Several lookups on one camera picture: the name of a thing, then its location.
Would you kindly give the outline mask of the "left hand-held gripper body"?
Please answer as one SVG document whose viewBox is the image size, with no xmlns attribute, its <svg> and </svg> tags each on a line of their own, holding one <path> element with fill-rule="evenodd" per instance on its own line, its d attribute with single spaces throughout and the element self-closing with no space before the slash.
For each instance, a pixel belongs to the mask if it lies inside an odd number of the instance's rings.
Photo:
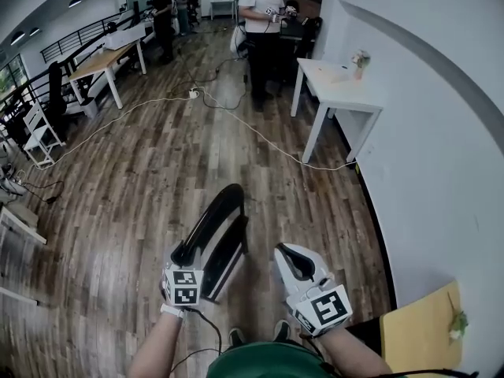
<svg viewBox="0 0 504 378">
<path fill-rule="evenodd" d="M 202 295 L 204 276 L 201 250 L 196 248 L 189 254 L 185 254 L 184 265 L 176 265 L 170 261 L 173 246 L 166 253 L 165 263 L 161 270 L 159 283 L 161 294 L 171 306 L 182 309 L 197 306 Z"/>
</svg>

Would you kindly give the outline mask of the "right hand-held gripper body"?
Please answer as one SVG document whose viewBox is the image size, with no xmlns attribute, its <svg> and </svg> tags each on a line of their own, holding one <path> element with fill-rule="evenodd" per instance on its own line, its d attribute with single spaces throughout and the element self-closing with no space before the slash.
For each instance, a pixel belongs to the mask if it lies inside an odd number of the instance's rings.
<svg viewBox="0 0 504 378">
<path fill-rule="evenodd" d="M 311 337 L 319 337 L 345 323 L 352 308 L 345 287 L 335 282 L 322 256 L 313 250 L 299 250 L 316 263 L 314 281 L 300 281 L 294 276 L 292 287 L 285 287 L 285 302 L 291 315 Z"/>
</svg>

